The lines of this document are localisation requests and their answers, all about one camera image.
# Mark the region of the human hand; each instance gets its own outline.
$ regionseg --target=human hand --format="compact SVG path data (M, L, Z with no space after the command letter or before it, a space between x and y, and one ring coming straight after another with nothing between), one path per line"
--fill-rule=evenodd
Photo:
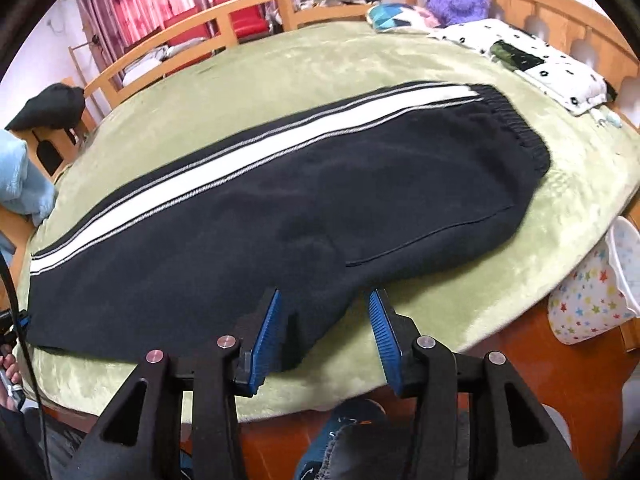
M2 350L7 354L6 357L0 355L0 366L4 368L4 373L13 384L22 384L22 376L18 368L18 363L15 361L15 356L11 353L11 347L9 345L2 346ZM9 397L7 390L4 386L0 385L0 406L16 412L18 410L14 400Z

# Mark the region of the star patterned bag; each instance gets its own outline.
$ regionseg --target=star patterned bag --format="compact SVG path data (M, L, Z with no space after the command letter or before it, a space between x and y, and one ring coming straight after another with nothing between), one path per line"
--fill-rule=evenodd
M618 216L607 234L549 295L551 330L564 344L640 316L640 234Z

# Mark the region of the wooden bed frame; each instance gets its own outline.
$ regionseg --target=wooden bed frame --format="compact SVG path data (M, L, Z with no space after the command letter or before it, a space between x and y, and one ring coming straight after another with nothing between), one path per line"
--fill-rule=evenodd
M171 71L197 59L209 52L220 48L236 48L239 45L229 14L235 10L258 4L275 1L282 18L285 32L313 22L325 20L363 19L369 9L368 5L352 5L338 7L315 7L312 9L295 11L293 0L232 0L224 4L206 9L180 23L156 34L149 40L126 53L123 57L107 67L97 78L85 88L84 95L89 98L94 92L101 90L111 108L131 97L146 86L163 78ZM504 18L511 25L525 28L529 16L537 16L544 21L549 29L546 39L551 45L565 53L571 51L576 40L589 43L598 54L595 65L597 72L602 74L616 90L622 88L626 78L635 78L639 74L640 64L631 47L625 41L614 23L596 10L590 9L575 0L493 0L504 11ZM417 0L405 0L408 4L416 4ZM128 86L118 89L111 79L128 64L144 56L150 49L166 43L201 23L215 21L219 34L191 47L166 60L160 66L147 72ZM634 199L630 210L640 211L638 200ZM12 263L12 275L17 280L22 265L25 244L33 231L31 225L24 226L25 221L20 217L0 208L0 231L2 231L17 247L16 257ZM2 293L0 291L0 308L2 307Z

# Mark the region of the elastic waistband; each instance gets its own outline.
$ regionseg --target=elastic waistband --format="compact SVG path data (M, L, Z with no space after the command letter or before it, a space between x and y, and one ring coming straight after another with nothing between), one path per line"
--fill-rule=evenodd
M529 126L515 110L511 101L491 85L469 85L482 99L503 118L505 124L515 134L520 145L529 152L534 168L540 177L551 167L551 154L545 141Z

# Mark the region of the white stripe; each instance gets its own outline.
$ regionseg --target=white stripe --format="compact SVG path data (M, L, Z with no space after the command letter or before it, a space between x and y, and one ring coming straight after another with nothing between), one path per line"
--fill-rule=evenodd
M64 246L31 261L31 273L39 274L68 260L79 251L94 245L99 239L113 232L122 230L124 226L133 225L141 216L156 212L161 206L175 201L185 194L195 192L199 188L216 181L228 182L230 177L242 174L260 163L273 160L291 152L296 146L309 145L314 139L328 136L331 132L345 131L353 128L366 129L387 116L399 115L403 110L416 109L421 106L477 96L468 86L445 86L422 88L361 104L357 107L336 114L324 116L297 128L286 130L259 142L245 145L219 158L197 166L187 172L178 174L156 186L139 193L130 200L112 208L108 213L92 221L84 230Z

